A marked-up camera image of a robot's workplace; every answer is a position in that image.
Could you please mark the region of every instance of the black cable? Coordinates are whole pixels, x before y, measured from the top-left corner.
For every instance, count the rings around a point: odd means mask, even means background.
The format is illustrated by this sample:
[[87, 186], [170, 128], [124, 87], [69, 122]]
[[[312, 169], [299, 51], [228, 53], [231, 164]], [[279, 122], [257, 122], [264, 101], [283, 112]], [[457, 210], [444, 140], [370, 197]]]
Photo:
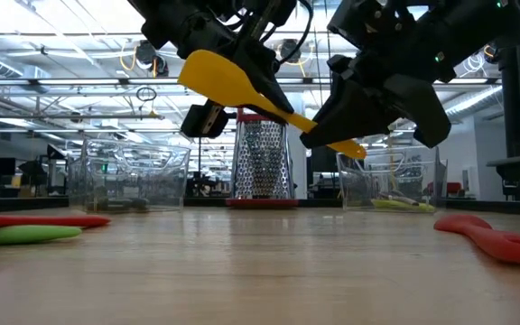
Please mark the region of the black cable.
[[276, 25], [272, 26], [272, 28], [270, 29], [270, 31], [268, 31], [268, 33], [266, 35], [264, 35], [261, 39], [260, 39], [260, 42], [266, 42], [268, 41], [268, 39], [270, 37], [272, 37], [272, 35], [274, 34], [274, 32], [276, 32]]
[[[324, 0], [324, 14], [328, 17], [329, 16], [329, 6], [328, 1]], [[326, 40], [329, 45], [329, 60], [332, 58], [332, 50], [330, 48], [330, 31], [327, 28], [326, 29]], [[329, 78], [330, 78], [330, 86], [332, 87], [332, 71], [329, 68]]]
[[[314, 28], [314, 50], [316, 54], [316, 69], [318, 71], [318, 78], [320, 78], [320, 58], [318, 53], [318, 34], [316, 33], [316, 28]], [[322, 95], [322, 82], [319, 82], [318, 84], [320, 88], [320, 105], [322, 106], [324, 105], [324, 96]]]
[[306, 38], [308, 37], [308, 34], [311, 32], [311, 25], [312, 25], [312, 18], [314, 18], [314, 11], [312, 10], [311, 5], [306, 0], [298, 0], [305, 8], [308, 10], [308, 23], [306, 24], [306, 29], [304, 30], [304, 34], [302, 35], [301, 39], [296, 44], [296, 47], [294, 50], [292, 50], [288, 55], [286, 55], [285, 58], [282, 58], [278, 61], [278, 64], [283, 65], [286, 61], [292, 58], [294, 54], [296, 54], [297, 51], [300, 50], [304, 42], [306, 41]]
[[227, 25], [227, 28], [235, 31], [238, 27], [242, 26], [248, 18], [250, 18], [250, 12], [246, 12], [238, 22]]
[[244, 16], [242, 14], [240, 14], [238, 9], [236, 8], [236, 0], [232, 0], [232, 10], [234, 10], [234, 15], [236, 17], [240, 18], [240, 20], [242, 20], [244, 18]]

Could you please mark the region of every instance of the ceiling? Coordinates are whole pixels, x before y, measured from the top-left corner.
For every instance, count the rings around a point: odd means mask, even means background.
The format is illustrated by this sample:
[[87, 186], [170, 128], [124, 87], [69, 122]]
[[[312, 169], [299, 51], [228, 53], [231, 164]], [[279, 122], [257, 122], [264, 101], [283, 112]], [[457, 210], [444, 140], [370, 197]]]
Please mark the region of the ceiling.
[[[27, 3], [27, 0], [0, 0], [0, 63], [23, 73], [24, 77], [33, 77], [35, 70], [37, 77], [53, 79], [152, 77], [151, 69], [142, 69], [138, 64], [133, 64], [134, 48], [144, 39], [139, 32], [144, 19], [126, 0], [32, 0], [30, 6], [34, 11], [18, 2]], [[302, 65], [284, 65], [276, 76], [279, 79], [313, 77], [326, 80], [329, 77], [326, 60], [330, 55], [342, 53], [353, 56], [356, 52], [351, 44], [326, 30], [339, 0], [314, 0], [313, 3], [315, 15], [312, 32], [302, 46]], [[414, 7], [412, 12], [419, 17], [424, 10], [426, 8]], [[299, 6], [288, 23], [278, 29], [266, 46], [277, 50], [284, 39], [300, 39], [306, 22], [307, 13]], [[171, 78], [179, 75], [183, 65], [175, 52], [170, 44], [159, 51], [169, 64]], [[463, 78], [499, 77], [497, 67], [485, 63], [480, 54], [463, 62], [456, 71]], [[26, 118], [24, 121], [28, 124], [25, 125], [10, 124], [9, 120], [2, 122], [0, 118], [0, 128], [133, 129], [138, 130], [141, 136], [141, 139], [135, 139], [138, 142], [197, 148], [193, 140], [181, 136], [178, 131], [190, 106], [204, 103], [205, 98], [176, 85], [150, 85], [159, 96], [154, 101], [144, 103], [136, 97], [141, 87], [145, 86], [55, 84], [46, 86], [46, 92], [37, 92], [0, 84], [0, 115], [48, 117], [38, 122], [30, 122]], [[300, 83], [283, 87], [287, 93], [302, 94], [308, 117], [316, 114], [330, 94], [328, 85], [315, 87]], [[439, 99], [447, 103], [459, 96], [482, 91], [488, 86], [457, 84], [435, 87]], [[157, 118], [146, 117], [151, 111]], [[57, 118], [74, 112], [102, 117], [85, 119], [81, 123]], [[236, 129], [236, 124], [232, 120], [227, 132], [219, 139], [203, 141], [209, 148], [206, 151], [209, 162], [204, 164], [231, 166], [225, 152], [234, 143], [233, 129]], [[81, 140], [82, 135], [48, 132], [45, 136]], [[400, 136], [403, 140], [411, 138], [408, 134]]]

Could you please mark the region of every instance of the spatula handle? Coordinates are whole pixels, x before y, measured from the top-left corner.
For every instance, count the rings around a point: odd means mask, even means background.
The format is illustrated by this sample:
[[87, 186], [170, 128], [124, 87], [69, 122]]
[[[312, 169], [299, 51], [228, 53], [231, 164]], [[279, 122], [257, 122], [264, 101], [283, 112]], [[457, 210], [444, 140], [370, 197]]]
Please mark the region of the spatula handle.
[[465, 226], [464, 233], [492, 257], [520, 264], [520, 235], [474, 225]]

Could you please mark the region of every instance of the yellow cable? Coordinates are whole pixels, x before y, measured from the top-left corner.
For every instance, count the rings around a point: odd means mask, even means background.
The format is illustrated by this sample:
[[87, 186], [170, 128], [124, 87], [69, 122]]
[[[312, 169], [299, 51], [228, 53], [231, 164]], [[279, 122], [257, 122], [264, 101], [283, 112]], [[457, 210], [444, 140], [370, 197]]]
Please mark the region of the yellow cable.
[[125, 49], [126, 44], [127, 44], [127, 42], [124, 42], [124, 45], [122, 45], [122, 51], [119, 54], [119, 62], [122, 64], [122, 68], [129, 71], [129, 70], [133, 70], [135, 67], [135, 51], [137, 50], [137, 45], [134, 47], [134, 61], [132, 62], [132, 67], [128, 67], [124, 63], [124, 49]]
[[388, 152], [390, 154], [390, 182], [393, 185], [393, 190], [398, 190], [396, 186], [396, 176], [395, 176], [395, 157], [393, 156], [393, 137], [392, 135], [388, 135]]
[[309, 60], [312, 59], [312, 54], [314, 53], [314, 46], [311, 46], [311, 52], [308, 54], [308, 58], [306, 58], [306, 60], [304, 60], [304, 62], [298, 62], [298, 63], [289, 63], [289, 62], [285, 62], [286, 64], [288, 65], [292, 65], [292, 66], [299, 66], [300, 67], [300, 71], [302, 72], [302, 76], [304, 78], [306, 78], [306, 71], [304, 71], [304, 63], [308, 62]]
[[484, 52], [485, 55], [487, 55], [489, 58], [494, 58], [495, 55], [493, 55], [493, 54], [491, 54], [491, 53], [489, 53], [489, 52], [487, 51], [487, 50], [490, 49], [490, 48], [491, 48], [490, 45], [485, 46], [485, 49], [483, 50], [483, 52]]
[[300, 71], [302, 72], [302, 76], [303, 76], [304, 78], [306, 78], [306, 72], [304, 71], [304, 65], [301, 64], [301, 65], [299, 65], [299, 67], [300, 67]]

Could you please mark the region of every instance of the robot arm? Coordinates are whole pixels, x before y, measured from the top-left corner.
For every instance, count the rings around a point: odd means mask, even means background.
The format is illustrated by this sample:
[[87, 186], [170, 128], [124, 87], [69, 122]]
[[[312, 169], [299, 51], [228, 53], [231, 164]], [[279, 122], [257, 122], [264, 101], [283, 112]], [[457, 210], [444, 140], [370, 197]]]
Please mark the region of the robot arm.
[[[261, 42], [269, 23], [282, 26], [296, 7], [296, 0], [128, 0], [145, 18], [142, 33], [156, 48], [167, 42], [188, 58], [196, 50], [219, 54], [239, 66], [255, 90], [287, 113], [294, 110], [276, 82], [279, 64], [273, 50]], [[235, 32], [225, 25], [241, 8], [241, 29]], [[182, 132], [191, 137], [215, 137], [221, 134], [228, 115], [222, 106], [208, 101], [192, 106]], [[259, 114], [278, 120], [266, 112]]]
[[[410, 4], [430, 9], [415, 21], [406, 9]], [[417, 125], [414, 138], [434, 147], [448, 136], [450, 121], [432, 83], [455, 78], [454, 67], [489, 42], [497, 48], [520, 44], [520, 3], [388, 0], [382, 6], [343, 0], [328, 29], [360, 51], [355, 58], [329, 60], [331, 95], [303, 143], [312, 148], [387, 135], [388, 126], [404, 117]]]
[[[236, 63], [257, 92], [293, 111], [275, 80], [275, 53], [261, 37], [268, 23], [285, 24], [296, 0], [128, 1], [146, 19], [142, 32], [155, 48], [171, 42], [184, 59], [196, 50], [214, 51]], [[410, 5], [430, 10], [415, 21]], [[221, 22], [243, 7], [240, 32]], [[359, 52], [328, 61], [330, 97], [314, 118], [318, 125], [302, 135], [303, 143], [312, 148], [388, 134], [389, 125], [404, 117], [417, 124], [414, 137], [433, 147], [448, 136], [450, 121], [432, 83], [455, 78], [453, 68], [490, 42], [497, 49], [520, 44], [520, 0], [387, 0], [385, 5], [342, 0], [328, 29]], [[182, 131], [219, 135], [228, 120], [221, 108], [212, 102], [192, 107]], [[219, 122], [210, 130], [212, 117]]]

